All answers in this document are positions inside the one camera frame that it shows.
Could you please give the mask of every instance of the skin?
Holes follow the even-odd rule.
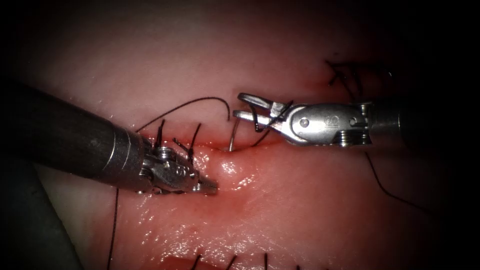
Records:
[[[331,5],[101,4],[62,7],[45,27],[26,24],[12,74],[115,124],[136,130],[189,100],[215,96],[247,109],[239,92],[279,102],[351,101],[325,60],[382,62],[395,82],[362,69],[356,98],[409,93],[418,74],[394,36]],[[382,269],[427,266],[443,224],[387,196],[363,150],[295,147],[234,121],[203,101],[165,117],[163,138],[190,142],[194,165],[218,195],[121,190],[110,269]],[[160,121],[140,133],[154,139]],[[372,152],[392,194],[442,213],[449,173],[441,160]],[[116,189],[43,166],[38,174],[86,269],[105,269]]]

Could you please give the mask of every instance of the screw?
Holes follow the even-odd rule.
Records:
[[[300,119],[300,126],[301,126],[302,128],[308,127],[309,124],[310,124],[310,122],[309,122],[309,120],[308,120],[307,118],[304,117],[304,118]]]

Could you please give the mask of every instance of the wet tissue surface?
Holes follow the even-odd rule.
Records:
[[[284,103],[350,102],[402,93],[416,80],[408,52],[387,32],[327,4],[144,2],[64,11],[68,19],[54,16],[30,37],[34,45],[21,48],[16,76],[133,131],[197,98],[217,97],[231,110],[248,110],[240,92]],[[37,167],[86,269],[428,262],[442,230],[432,217],[445,203],[444,187],[435,186],[447,175],[441,162],[295,147],[274,132],[251,147],[262,134],[246,122],[229,152],[235,119],[227,121],[218,99],[162,119],[165,145],[182,155],[172,139],[189,147],[201,123],[193,164],[218,182],[217,195],[138,195]],[[139,132],[153,141],[160,123]]]

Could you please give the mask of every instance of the metal instrument jaw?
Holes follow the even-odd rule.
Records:
[[[285,104],[240,93],[238,99],[251,107],[269,110],[270,115],[234,110],[233,116],[257,122],[296,146],[347,147],[371,144],[368,134],[368,104]]]
[[[172,148],[149,146],[145,149],[140,177],[151,181],[155,194],[217,193],[217,183],[201,175]]]

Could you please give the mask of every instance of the black suture thread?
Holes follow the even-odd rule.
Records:
[[[140,127],[139,129],[137,129],[135,132],[138,133],[139,131],[143,130],[144,128],[146,128],[148,125],[150,125],[151,123],[157,121],[158,119],[184,107],[184,106],[187,106],[188,104],[192,104],[192,103],[195,103],[195,102],[199,102],[199,101],[205,101],[205,100],[218,100],[218,101],[221,101],[225,104],[226,106],[226,110],[227,110],[227,118],[226,120],[229,121],[230,120],[230,106],[228,104],[228,102],[226,102],[224,99],[222,98],[219,98],[219,97],[214,97],[214,96],[207,96],[207,97],[201,97],[201,98],[197,98],[197,99],[193,99],[193,100],[190,100],[186,103],[183,103],[182,105],[180,106],[177,106],[163,114],[161,114],[160,116],[154,118],[153,120],[151,120],[150,122],[148,122],[147,124],[143,125],[142,127]],[[119,189],[117,188],[116,189],[116,195],[115,195],[115,211],[114,211],[114,215],[113,215],[113,229],[111,231],[111,242],[110,242],[110,250],[108,251],[108,263],[106,265],[106,269],[109,270],[110,269],[110,261],[112,260],[112,253],[113,253],[113,248],[114,248],[114,241],[115,241],[115,230],[117,228],[117,213],[118,213],[118,209],[119,209]]]
[[[108,262],[106,264],[106,270],[110,270],[110,262],[112,261],[112,254],[114,252],[115,231],[117,230],[117,213],[119,210],[119,188],[115,191],[115,210],[113,212],[113,228],[111,230],[110,250],[108,251]]]
[[[283,114],[292,106],[293,103],[294,103],[293,100],[291,100],[289,103],[287,103],[286,106],[283,109],[281,109],[280,114],[278,116],[275,116],[272,120],[270,120],[270,122],[268,122],[268,124],[266,124],[266,126],[264,126],[262,128],[260,128],[260,125],[259,125],[259,115],[257,114],[257,111],[255,110],[253,105],[249,104],[248,106],[250,107],[251,113],[253,115],[253,123],[255,124],[255,132],[260,133],[260,132],[264,131],[264,129],[270,127],[280,117],[283,116]]]
[[[259,145],[265,139],[265,137],[267,137],[269,132],[270,129],[267,129],[266,132],[254,144],[251,145],[251,147],[256,147],[257,145]]]
[[[380,189],[381,189],[387,196],[390,196],[390,197],[392,197],[392,198],[394,198],[394,199],[399,200],[400,202],[402,202],[402,203],[404,203],[404,204],[407,204],[407,205],[409,205],[409,206],[411,206],[411,207],[413,207],[413,208],[416,208],[416,209],[422,211],[423,213],[425,213],[425,214],[428,215],[428,216],[431,216],[431,217],[434,217],[434,218],[438,218],[438,217],[439,217],[438,214],[430,211],[429,209],[424,208],[424,207],[422,207],[422,206],[420,206],[420,205],[418,205],[418,204],[415,204],[415,203],[413,203],[413,202],[410,202],[410,201],[408,201],[408,200],[406,200],[406,199],[403,199],[403,198],[400,198],[400,197],[398,197],[398,196],[395,196],[395,195],[393,195],[392,193],[390,193],[388,190],[386,190],[386,189],[384,188],[384,186],[382,185],[382,183],[380,182],[380,180],[379,180],[379,177],[378,177],[378,175],[377,175],[377,172],[375,171],[374,164],[373,164],[373,162],[372,162],[372,159],[370,158],[370,155],[369,155],[367,152],[365,152],[365,156],[366,156],[366,159],[368,160],[368,163],[370,164],[370,168],[371,168],[371,170],[372,170],[372,172],[373,172],[373,177],[375,177],[376,183],[378,184],[378,186],[380,187]]]
[[[152,124],[153,122],[157,121],[158,119],[160,119],[160,118],[162,118],[162,117],[164,117],[164,116],[166,116],[166,115],[168,115],[168,114],[170,114],[170,113],[172,113],[172,112],[174,112],[174,111],[176,111],[176,110],[178,110],[178,109],[180,109],[180,108],[182,108],[182,107],[185,107],[185,106],[187,106],[187,105],[189,105],[189,104],[192,104],[192,103],[195,103],[195,102],[205,101],[205,100],[218,100],[218,101],[221,101],[223,104],[225,104],[226,110],[227,110],[227,118],[226,118],[226,120],[227,120],[227,121],[230,121],[230,106],[229,106],[228,102],[226,102],[223,98],[220,98],[220,97],[207,96],[207,97],[201,97],[201,98],[197,98],[197,99],[193,99],[193,100],[190,100],[190,101],[188,101],[188,102],[185,102],[185,103],[183,103],[182,105],[179,105],[179,106],[177,106],[177,107],[175,107],[175,108],[173,108],[173,109],[171,109],[171,110],[169,110],[169,111],[161,114],[160,116],[155,117],[153,120],[151,120],[151,121],[149,121],[148,123],[146,123],[146,124],[144,124],[143,126],[141,126],[141,127],[140,127],[139,129],[137,129],[135,132],[139,132],[139,131],[143,130],[144,128],[148,127],[150,124]]]
[[[188,149],[188,162],[190,162],[190,164],[194,164],[194,144],[195,144],[195,139],[197,138],[197,134],[199,133],[199,129],[200,129],[200,126],[202,124],[199,123],[197,126],[196,126],[196,130],[195,130],[195,133],[193,134],[193,138],[191,139],[191,143],[190,143],[190,148]]]
[[[348,95],[350,96],[350,99],[353,101],[355,100],[355,95],[353,94],[352,90],[348,87],[347,85],[347,76],[341,72],[340,70],[337,70],[336,68],[341,68],[341,67],[347,67],[353,80],[356,83],[357,86],[357,92],[358,96],[361,97],[364,94],[364,86],[362,84],[362,81],[360,79],[360,76],[358,74],[358,68],[366,68],[372,70],[378,78],[381,80],[381,84],[383,87],[385,87],[386,83],[384,78],[381,75],[381,71],[384,71],[390,78],[393,78],[392,72],[390,71],[389,68],[385,67],[383,64],[368,64],[368,63],[358,63],[358,62],[342,62],[342,63],[331,63],[328,60],[325,60],[327,65],[330,66],[330,68],[333,70],[334,75],[332,79],[328,82],[328,86],[332,86],[335,82],[335,80],[339,79],[341,84],[345,87],[345,90],[347,91]]]
[[[347,86],[347,83],[345,82],[345,80],[347,79],[346,76],[341,72],[341,71],[337,71],[335,68],[337,67],[348,67],[350,72],[351,72],[351,75],[357,85],[357,90],[358,90],[358,95],[361,97],[363,95],[363,86],[362,86],[362,82],[360,80],[360,77],[358,76],[357,74],[357,68],[358,67],[366,67],[366,68],[369,68],[371,70],[374,70],[378,77],[382,80],[382,84],[385,85],[385,82],[383,81],[382,79],[382,76],[380,75],[380,69],[386,71],[386,73],[392,77],[392,73],[389,71],[388,68],[385,68],[385,67],[382,67],[382,65],[375,65],[375,64],[364,64],[364,63],[355,63],[355,62],[344,62],[344,63],[330,63],[329,61],[325,61],[333,70],[333,72],[335,73],[335,75],[333,76],[333,78],[330,80],[329,82],[329,86],[332,86],[332,84],[335,82],[335,80],[338,78],[340,79],[341,83],[343,84],[343,86],[345,87],[346,91],[348,92],[348,94],[350,95],[350,98],[351,98],[351,101],[353,102],[355,100],[355,97],[352,93],[352,91],[348,88]],[[403,199],[403,198],[400,198],[398,196],[395,196],[393,195],[392,193],[388,192],[382,185],[382,183],[380,182],[380,179],[377,175],[377,172],[375,170],[375,167],[374,167],[374,164],[370,158],[370,155],[367,153],[367,152],[364,152],[365,153],[365,156],[366,158],[368,159],[368,163],[370,164],[370,167],[371,167],[371,170],[373,172],[373,176],[375,177],[375,180],[378,184],[378,186],[380,187],[380,189],[389,197],[391,198],[394,198],[404,204],[407,204],[413,208],[416,208],[420,211],[422,211],[424,214],[430,216],[430,217],[434,217],[434,218],[438,218],[439,215],[437,213],[434,213],[433,211],[427,209],[427,208],[424,208],[420,205],[417,205],[413,202],[410,202],[406,199]]]
[[[197,264],[199,263],[199,260],[200,260],[200,257],[201,257],[201,256],[202,256],[202,255],[199,254],[199,255],[196,257],[195,262],[193,263],[193,266],[191,267],[191,270],[195,270],[195,268],[197,268]]]
[[[161,120],[161,124],[158,127],[158,132],[156,133],[155,148],[162,146],[162,133],[164,129],[165,119]]]
[[[237,258],[237,255],[235,255],[235,256],[233,256],[233,258],[231,258],[230,263],[228,264],[228,266],[226,267],[225,270],[230,270],[230,267],[232,267],[236,258]]]
[[[269,255],[267,253],[263,255],[263,265],[265,266],[265,270],[269,268]]]
[[[190,163],[191,165],[194,164],[194,143],[195,143],[195,139],[197,138],[197,134],[199,133],[199,129],[201,125],[202,124],[199,123],[196,126],[196,130],[195,130],[195,133],[193,134],[193,138],[191,139],[189,148],[187,148],[185,145],[179,142],[179,140],[177,140],[176,138],[173,138],[173,142],[176,143],[176,145],[178,145],[180,148],[182,148],[186,152],[188,163]]]
[[[345,87],[345,90],[347,91],[348,95],[350,96],[350,99],[351,100],[354,100],[355,99],[355,96],[354,96],[354,93],[352,93],[352,91],[350,90],[349,86],[347,85],[347,83],[345,82],[347,80],[347,76],[345,76],[345,74],[341,71],[337,71],[335,69],[335,64],[332,64],[330,63],[329,61],[325,60],[325,62],[330,66],[330,68],[333,70],[333,72],[335,73],[335,75],[333,76],[333,78],[330,80],[330,82],[328,83],[328,86],[332,86],[335,82],[335,80],[338,78],[340,79],[340,82],[341,84],[343,85],[343,87]]]

